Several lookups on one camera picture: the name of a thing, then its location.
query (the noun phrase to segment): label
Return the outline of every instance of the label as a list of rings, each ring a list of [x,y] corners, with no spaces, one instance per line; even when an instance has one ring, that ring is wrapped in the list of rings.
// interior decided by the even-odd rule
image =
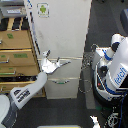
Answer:
[[[20,9],[7,10],[8,14],[20,14]]]
[[[6,56],[5,55],[1,55],[1,58],[6,58]]]
[[[9,39],[13,39],[13,35],[12,34],[7,34]]]
[[[23,54],[13,54],[13,55],[14,55],[14,58],[28,58],[26,53],[23,53]]]
[[[13,68],[9,68],[9,70],[12,70]]]
[[[113,81],[117,87],[121,86],[127,74],[128,71],[120,64],[113,77]]]
[[[39,17],[49,17],[49,5],[47,3],[37,4]]]

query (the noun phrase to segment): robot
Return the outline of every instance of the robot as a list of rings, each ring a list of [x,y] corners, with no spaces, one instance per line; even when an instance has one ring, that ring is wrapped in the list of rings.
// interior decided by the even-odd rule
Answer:
[[[9,96],[0,95],[0,128],[11,128],[17,117],[17,111],[22,109],[23,106],[43,88],[47,82],[47,74],[52,74],[61,66],[70,62],[60,64],[59,59],[57,62],[51,62],[47,57],[50,50],[43,53],[41,61],[42,72],[38,74],[37,80],[25,87],[14,87]]]
[[[93,91],[103,104],[114,106],[128,90],[128,37],[114,34],[111,47],[96,48]]]

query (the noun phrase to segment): black cable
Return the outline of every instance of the black cable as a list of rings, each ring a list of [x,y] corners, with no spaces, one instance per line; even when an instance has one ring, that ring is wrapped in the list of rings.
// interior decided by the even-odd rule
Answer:
[[[104,4],[107,0],[96,0],[98,1],[100,4]]]

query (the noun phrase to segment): paper sticker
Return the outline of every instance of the paper sticker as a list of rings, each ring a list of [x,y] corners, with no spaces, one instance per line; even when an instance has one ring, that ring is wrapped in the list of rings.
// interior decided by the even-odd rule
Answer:
[[[49,17],[49,5],[47,3],[37,4],[39,17]]]
[[[20,14],[20,9],[7,10],[8,14]]]
[[[12,34],[7,34],[9,39],[13,39],[13,35]]]
[[[14,55],[14,58],[28,58],[26,53],[23,53],[23,54],[13,54],[13,55]]]
[[[1,58],[6,58],[6,56],[5,55],[1,55]]]

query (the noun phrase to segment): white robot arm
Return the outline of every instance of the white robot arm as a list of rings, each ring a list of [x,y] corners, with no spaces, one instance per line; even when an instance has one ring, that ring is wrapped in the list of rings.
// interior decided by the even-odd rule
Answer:
[[[53,73],[57,68],[70,63],[70,61],[60,64],[58,59],[56,63],[48,60],[50,51],[43,53],[41,61],[42,71],[38,74],[37,80],[33,84],[25,87],[15,87],[10,91],[9,97],[0,95],[0,128],[11,128],[17,117],[17,110],[20,110],[47,81],[47,74]]]
[[[38,74],[37,80],[23,88],[15,87],[11,90],[10,95],[15,101],[18,109],[21,109],[36,93],[43,88],[47,81],[47,75],[44,72]]]

